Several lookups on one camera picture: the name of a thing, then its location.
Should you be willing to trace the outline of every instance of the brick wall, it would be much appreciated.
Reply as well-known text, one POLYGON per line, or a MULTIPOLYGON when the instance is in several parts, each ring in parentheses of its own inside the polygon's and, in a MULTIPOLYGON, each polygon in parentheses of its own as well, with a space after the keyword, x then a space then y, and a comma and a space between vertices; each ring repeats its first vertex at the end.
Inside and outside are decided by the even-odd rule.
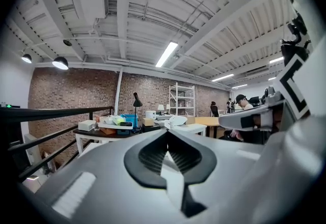
MULTIPOLYGON (((33 74, 29 108, 81 108, 97 106, 114 106, 118 74, 106 70, 74 69, 68 71, 56 68, 36 68, 33 74)), ((169 86, 174 80, 124 73, 121 81, 118 114, 133 114, 133 93, 137 92, 143 103, 137 108, 139 118, 147 110, 157 110, 158 104, 169 103, 169 86)), ((179 82, 184 87, 192 84, 179 82)), ((229 92, 195 85, 196 116, 210 116, 210 103, 215 101, 219 109, 226 108, 229 92)), ((88 115, 79 115, 51 120, 29 122, 30 133, 35 137, 62 130, 88 119, 88 115)), ((52 153, 74 139, 72 132, 41 144, 40 149, 52 153)), ((58 163, 76 151, 76 145, 68 148, 56 157, 58 163)))

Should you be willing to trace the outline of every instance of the black desk lamp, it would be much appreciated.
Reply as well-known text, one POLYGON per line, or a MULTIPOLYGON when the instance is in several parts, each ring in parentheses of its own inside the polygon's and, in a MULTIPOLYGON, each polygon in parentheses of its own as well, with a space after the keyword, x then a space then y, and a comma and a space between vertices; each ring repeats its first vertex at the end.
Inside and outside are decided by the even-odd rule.
POLYGON ((137 109, 137 107, 143 106, 143 104, 139 100, 137 93, 134 93, 133 96, 134 96, 134 103, 133 103, 133 106, 134 106, 134 125, 133 125, 132 132, 136 133, 136 132, 140 131, 140 129, 136 128, 136 109, 137 109))

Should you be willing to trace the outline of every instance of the white table lamp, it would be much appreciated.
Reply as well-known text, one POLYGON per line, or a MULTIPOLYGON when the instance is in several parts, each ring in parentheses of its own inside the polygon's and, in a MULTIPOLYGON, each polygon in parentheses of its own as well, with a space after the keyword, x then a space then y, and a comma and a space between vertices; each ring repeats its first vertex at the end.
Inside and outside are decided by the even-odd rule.
POLYGON ((169 113, 170 113, 170 109, 171 109, 171 106, 169 104, 167 104, 167 110, 169 111, 169 113))
POLYGON ((161 111, 164 111, 164 105, 159 104, 157 110, 160 111, 159 115, 161 116, 162 115, 162 112, 161 111))

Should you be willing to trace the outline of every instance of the metal railing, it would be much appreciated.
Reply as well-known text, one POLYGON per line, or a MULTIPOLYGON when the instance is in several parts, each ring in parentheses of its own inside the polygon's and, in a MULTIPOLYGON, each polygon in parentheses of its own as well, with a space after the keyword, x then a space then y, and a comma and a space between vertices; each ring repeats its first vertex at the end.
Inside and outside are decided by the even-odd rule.
MULTIPOLYGON (((74 116, 74 115, 81 115, 81 114, 89 114, 89 119, 93 119, 93 113, 97 111, 103 111, 103 110, 109 110, 110 112, 108 114, 102 115, 111 115, 113 107, 112 106, 106 106, 106 107, 94 107, 94 108, 73 108, 73 109, 21 109, 21 108, 0 108, 0 122, 2 125, 10 125, 11 123, 19 123, 19 122, 30 122, 30 121, 37 121, 37 120, 46 120, 46 119, 53 119, 53 118, 60 118, 60 117, 67 117, 67 116, 74 116)), ((68 127, 66 129, 63 129, 61 131, 48 134, 46 136, 43 136, 41 138, 37 138, 34 141, 31 141, 26 144, 17 144, 13 145, 13 143, 7 143, 7 152, 8 152, 8 158, 13 160, 13 155, 25 151, 31 147, 34 147, 36 145, 39 145, 43 142, 46 142, 48 140, 51 140, 57 136, 60 136, 64 133, 70 132, 74 129, 77 129, 78 125, 73 125, 71 127, 68 127)), ((76 139, 68 143, 67 145, 59 148, 55 152, 51 153, 48 157, 42 159, 40 162, 36 163, 35 165, 32 165, 28 167, 23 172, 17 172, 16 179, 19 182, 24 181, 28 176, 32 175, 34 172, 36 172, 38 169, 46 165, 50 160, 58 156, 60 153, 65 151, 67 148, 72 146, 76 142, 76 139)), ((78 155, 78 152, 76 152, 69 160, 64 162, 59 169, 66 166, 68 163, 70 163, 74 158, 76 158, 78 155)))

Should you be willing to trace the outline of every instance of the ceiling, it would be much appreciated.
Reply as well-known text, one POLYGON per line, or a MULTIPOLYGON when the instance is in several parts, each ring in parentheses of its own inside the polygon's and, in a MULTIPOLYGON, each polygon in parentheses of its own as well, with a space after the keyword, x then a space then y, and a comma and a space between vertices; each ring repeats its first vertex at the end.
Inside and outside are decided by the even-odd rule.
POLYGON ((289 0, 16 0, 6 28, 39 67, 64 56, 70 67, 126 67, 230 89, 283 69, 269 61, 282 56, 280 39, 292 38, 293 17, 289 0), (155 68, 170 41, 175 53, 155 68))

